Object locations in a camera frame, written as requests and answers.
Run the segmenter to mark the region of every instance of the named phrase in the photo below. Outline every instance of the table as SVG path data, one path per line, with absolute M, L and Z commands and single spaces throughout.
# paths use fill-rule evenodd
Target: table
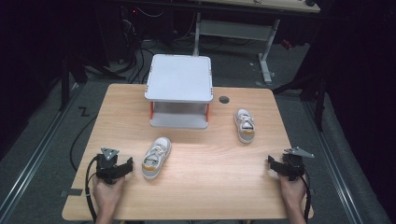
M 145 85 L 127 84 L 109 86 L 73 189 L 84 189 L 88 164 L 100 153 L 100 147 L 105 146 L 120 151 L 119 164 L 131 156 L 134 158 L 134 171 L 126 176 L 115 219 L 287 216 L 276 173 L 268 171 L 265 161 L 268 155 L 279 160 L 283 149 L 290 148 L 270 90 L 215 87 L 207 129 L 186 130 L 149 125 L 145 88 Z M 220 96 L 227 96 L 230 102 L 221 103 Z M 249 110 L 254 117 L 256 136 L 251 144 L 238 140 L 233 121 L 233 113 L 238 108 Z M 160 175 L 147 180 L 141 173 L 141 162 L 151 143 L 160 136 L 172 141 L 172 150 Z M 68 196 L 63 217 L 92 219 L 85 196 Z

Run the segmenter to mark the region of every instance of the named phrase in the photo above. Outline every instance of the white shelf top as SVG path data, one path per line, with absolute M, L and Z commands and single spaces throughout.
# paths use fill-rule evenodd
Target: white shelf top
M 209 103 L 213 99 L 210 59 L 204 56 L 156 54 L 145 97 L 153 102 Z

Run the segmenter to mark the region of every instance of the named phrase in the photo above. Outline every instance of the sneaker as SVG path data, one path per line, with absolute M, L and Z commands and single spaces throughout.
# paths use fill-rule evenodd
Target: sneaker
M 146 153 L 145 159 L 143 159 L 143 176 L 147 179 L 155 179 L 170 151 L 171 141 L 165 137 L 157 138 Z
M 251 143 L 255 133 L 253 117 L 246 109 L 239 109 L 235 112 L 234 118 L 239 140 L 243 143 Z

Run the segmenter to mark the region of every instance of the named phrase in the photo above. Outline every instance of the shoe tongue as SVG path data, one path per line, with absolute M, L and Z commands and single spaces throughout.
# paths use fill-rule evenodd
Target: shoe tongue
M 249 122 L 244 122 L 242 124 L 242 128 L 244 128 L 244 129 L 252 129 L 253 126 Z

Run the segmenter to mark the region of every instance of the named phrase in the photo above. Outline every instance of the metal bracket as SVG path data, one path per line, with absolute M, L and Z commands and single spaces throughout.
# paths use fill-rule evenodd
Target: metal bracket
M 108 148 L 108 147 L 101 147 L 103 155 L 105 156 L 107 161 L 110 161 L 115 157 L 117 154 L 119 154 L 119 150 Z
M 290 154 L 293 154 L 296 156 L 315 158 L 314 154 L 306 152 L 305 150 L 303 150 L 300 147 L 293 147 L 293 148 L 285 149 L 285 152 L 289 152 Z

